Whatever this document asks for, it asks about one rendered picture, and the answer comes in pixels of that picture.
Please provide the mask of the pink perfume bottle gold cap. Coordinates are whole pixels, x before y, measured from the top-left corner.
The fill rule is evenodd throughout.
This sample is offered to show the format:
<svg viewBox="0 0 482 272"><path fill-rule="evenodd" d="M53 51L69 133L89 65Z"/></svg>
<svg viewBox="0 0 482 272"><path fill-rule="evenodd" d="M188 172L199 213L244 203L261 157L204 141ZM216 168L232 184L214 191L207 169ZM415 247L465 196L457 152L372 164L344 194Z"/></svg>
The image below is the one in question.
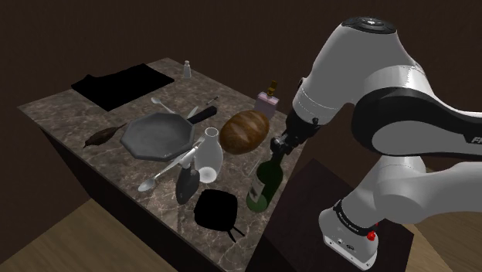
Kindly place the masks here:
<svg viewBox="0 0 482 272"><path fill-rule="evenodd" d="M276 110L279 99L274 96L274 92L277 88L277 81L273 80L266 92L260 92L257 95L256 103L254 106L255 111L262 112L268 120L270 120Z"/></svg>

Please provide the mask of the brown bread loaf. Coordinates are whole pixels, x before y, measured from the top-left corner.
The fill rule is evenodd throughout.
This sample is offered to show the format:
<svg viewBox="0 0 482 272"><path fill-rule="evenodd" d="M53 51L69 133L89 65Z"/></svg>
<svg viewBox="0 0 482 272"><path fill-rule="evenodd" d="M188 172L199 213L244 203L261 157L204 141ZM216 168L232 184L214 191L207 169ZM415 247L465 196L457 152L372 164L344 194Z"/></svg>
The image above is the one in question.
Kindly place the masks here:
<svg viewBox="0 0 482 272"><path fill-rule="evenodd" d="M266 138L269 120L257 110L245 110L233 115L219 133L222 149L231 155L255 150Z"/></svg>

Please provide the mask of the green wine bottle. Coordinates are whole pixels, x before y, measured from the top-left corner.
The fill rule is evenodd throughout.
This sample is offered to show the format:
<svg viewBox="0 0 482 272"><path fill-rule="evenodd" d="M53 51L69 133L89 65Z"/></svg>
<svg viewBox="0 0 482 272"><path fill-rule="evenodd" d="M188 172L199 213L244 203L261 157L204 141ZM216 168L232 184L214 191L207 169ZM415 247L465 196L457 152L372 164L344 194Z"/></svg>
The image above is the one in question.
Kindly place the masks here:
<svg viewBox="0 0 482 272"><path fill-rule="evenodd" d="M267 209L283 181L283 157L283 153L273 153L270 160L262 162L257 167L246 197L246 204L250 210L261 213Z"/></svg>

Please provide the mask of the dark robot stand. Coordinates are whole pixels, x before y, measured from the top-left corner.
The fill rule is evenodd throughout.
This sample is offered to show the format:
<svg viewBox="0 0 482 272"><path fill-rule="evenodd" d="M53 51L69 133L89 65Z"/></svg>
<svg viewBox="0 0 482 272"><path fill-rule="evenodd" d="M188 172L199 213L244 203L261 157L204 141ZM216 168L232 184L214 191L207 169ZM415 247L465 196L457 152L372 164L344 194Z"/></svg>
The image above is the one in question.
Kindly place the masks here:
<svg viewBox="0 0 482 272"><path fill-rule="evenodd" d="M308 162L287 182L246 272L406 272L413 234L386 219L378 225L378 256L367 271L325 245L319 214L351 191L320 162Z"/></svg>

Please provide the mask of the white vase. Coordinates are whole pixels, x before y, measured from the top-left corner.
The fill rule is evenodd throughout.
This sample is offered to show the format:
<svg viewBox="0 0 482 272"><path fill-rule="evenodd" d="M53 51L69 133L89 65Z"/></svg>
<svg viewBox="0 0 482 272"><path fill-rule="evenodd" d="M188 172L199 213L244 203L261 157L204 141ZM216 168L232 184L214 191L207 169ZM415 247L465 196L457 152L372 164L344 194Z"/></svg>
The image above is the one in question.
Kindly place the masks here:
<svg viewBox="0 0 482 272"><path fill-rule="evenodd" d="M219 144L219 131L215 127L206 128L204 136L204 141L195 153L195 169L200 174L200 182L212 183L222 167L222 147Z"/></svg>

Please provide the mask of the black pan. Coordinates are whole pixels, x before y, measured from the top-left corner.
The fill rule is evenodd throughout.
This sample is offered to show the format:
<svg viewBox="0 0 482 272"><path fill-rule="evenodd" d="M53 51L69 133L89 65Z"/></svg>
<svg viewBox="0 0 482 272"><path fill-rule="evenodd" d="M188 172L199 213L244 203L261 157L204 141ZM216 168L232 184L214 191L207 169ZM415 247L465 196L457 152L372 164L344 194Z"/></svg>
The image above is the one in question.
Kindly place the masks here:
<svg viewBox="0 0 482 272"><path fill-rule="evenodd" d="M205 189L201 192L195 205L195 222L206 229L228 233L235 243L231 231L241 236L245 234L235 227L238 212L237 198L228 192L217 189Z"/></svg>

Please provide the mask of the silver table knife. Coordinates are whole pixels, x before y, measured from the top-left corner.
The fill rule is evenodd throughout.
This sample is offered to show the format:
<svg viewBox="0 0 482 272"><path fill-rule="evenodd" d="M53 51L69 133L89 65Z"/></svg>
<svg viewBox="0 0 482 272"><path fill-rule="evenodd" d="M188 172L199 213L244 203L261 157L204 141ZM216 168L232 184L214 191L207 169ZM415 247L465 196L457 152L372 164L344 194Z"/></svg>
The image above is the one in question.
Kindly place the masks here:
<svg viewBox="0 0 482 272"><path fill-rule="evenodd" d="M165 173L166 171L168 171L169 169L173 168L174 166L176 166L177 164L183 164L183 160L184 160L184 157L188 156L188 157L192 157L194 154L195 154L195 151L197 150L198 146L200 143L202 143L203 141L205 140L205 137L204 136L201 136L193 145L192 149L179 155L170 165L168 165L167 167L165 167L161 172L159 172L155 178L157 178L159 175L162 175L163 173Z"/></svg>

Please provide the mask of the dark grey oval utensil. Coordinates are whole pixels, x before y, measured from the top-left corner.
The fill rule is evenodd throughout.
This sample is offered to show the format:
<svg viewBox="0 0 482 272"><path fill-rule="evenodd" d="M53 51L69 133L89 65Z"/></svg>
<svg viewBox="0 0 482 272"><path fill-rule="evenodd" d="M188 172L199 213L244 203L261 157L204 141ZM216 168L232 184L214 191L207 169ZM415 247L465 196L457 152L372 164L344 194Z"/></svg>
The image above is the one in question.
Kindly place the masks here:
<svg viewBox="0 0 482 272"><path fill-rule="evenodd" d="M200 174L193 167L182 168L175 186L175 196L179 205L186 204L197 192Z"/></svg>

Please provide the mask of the grey octagonal plate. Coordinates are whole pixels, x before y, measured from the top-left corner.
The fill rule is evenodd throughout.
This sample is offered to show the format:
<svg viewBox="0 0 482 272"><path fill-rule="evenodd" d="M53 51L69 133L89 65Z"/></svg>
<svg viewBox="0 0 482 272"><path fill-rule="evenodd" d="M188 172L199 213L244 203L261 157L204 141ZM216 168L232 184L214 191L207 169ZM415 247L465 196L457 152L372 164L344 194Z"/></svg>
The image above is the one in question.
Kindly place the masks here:
<svg viewBox="0 0 482 272"><path fill-rule="evenodd" d="M155 112L131 121L120 142L136 159L168 162L192 147L194 133L189 119Z"/></svg>

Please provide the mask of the small silver spoon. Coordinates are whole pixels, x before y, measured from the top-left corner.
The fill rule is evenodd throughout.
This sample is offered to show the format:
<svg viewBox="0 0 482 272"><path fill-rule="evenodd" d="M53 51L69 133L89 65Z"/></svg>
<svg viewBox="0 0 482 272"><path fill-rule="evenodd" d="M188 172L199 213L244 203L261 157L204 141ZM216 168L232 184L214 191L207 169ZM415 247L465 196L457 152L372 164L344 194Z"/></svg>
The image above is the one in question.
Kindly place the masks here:
<svg viewBox="0 0 482 272"><path fill-rule="evenodd" d="M159 104L161 105L167 112L171 113L171 114L174 114L175 112L173 110L171 110L170 108L168 108L167 106L165 106L158 98L156 97L152 97L151 98L151 102L153 104Z"/></svg>

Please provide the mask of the long silver spoon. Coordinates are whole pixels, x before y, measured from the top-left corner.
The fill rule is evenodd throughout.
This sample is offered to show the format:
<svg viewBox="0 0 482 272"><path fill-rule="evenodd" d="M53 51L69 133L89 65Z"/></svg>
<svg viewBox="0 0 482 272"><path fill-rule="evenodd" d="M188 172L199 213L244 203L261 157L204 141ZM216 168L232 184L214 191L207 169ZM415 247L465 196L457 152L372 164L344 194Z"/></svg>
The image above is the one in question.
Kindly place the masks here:
<svg viewBox="0 0 482 272"><path fill-rule="evenodd" d="M195 154L192 157L188 157L188 156L184 157L183 164L178 164L178 165L181 165L183 168L188 168L190 166L191 161L192 161L194 156L195 156ZM139 192L145 192L145 191L148 191L149 189L151 189L154 186L154 182L156 180L156 178L155 178L156 175L154 175L154 176L148 178L147 180L145 180L144 182L142 182L139 185L139 187L137 188L137 190Z"/></svg>

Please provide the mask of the brown feather-shaped brush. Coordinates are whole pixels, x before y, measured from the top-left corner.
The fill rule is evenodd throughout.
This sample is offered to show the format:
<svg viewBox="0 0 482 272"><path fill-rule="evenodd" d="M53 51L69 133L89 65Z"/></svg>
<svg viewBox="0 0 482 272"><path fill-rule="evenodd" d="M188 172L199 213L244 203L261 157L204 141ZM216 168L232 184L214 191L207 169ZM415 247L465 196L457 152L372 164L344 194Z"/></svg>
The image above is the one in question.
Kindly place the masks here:
<svg viewBox="0 0 482 272"><path fill-rule="evenodd" d="M105 128L101 131L98 131L98 132L92 134L87 140L85 140L83 147L85 148L85 147L91 146L91 145L99 146L99 145L102 145L102 144L106 143L107 141L109 141L115 135L115 133L119 129L121 129L125 125L126 125L126 123L124 123L124 124L122 124L121 126L118 126L118 127L108 127L108 128Z"/></svg>

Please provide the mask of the black-handled knife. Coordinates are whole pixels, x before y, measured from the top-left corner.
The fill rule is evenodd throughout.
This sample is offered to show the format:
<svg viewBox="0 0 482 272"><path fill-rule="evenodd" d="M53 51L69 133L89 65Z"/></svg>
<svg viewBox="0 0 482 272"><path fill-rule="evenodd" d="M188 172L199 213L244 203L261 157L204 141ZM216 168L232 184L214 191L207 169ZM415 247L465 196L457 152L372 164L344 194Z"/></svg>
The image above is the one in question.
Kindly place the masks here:
<svg viewBox="0 0 482 272"><path fill-rule="evenodd" d="M189 121L191 124L197 124L216 114L217 114L217 108L215 106L210 106L204 109L203 111L200 111L199 113L193 115L192 117L189 117L187 121Z"/></svg>

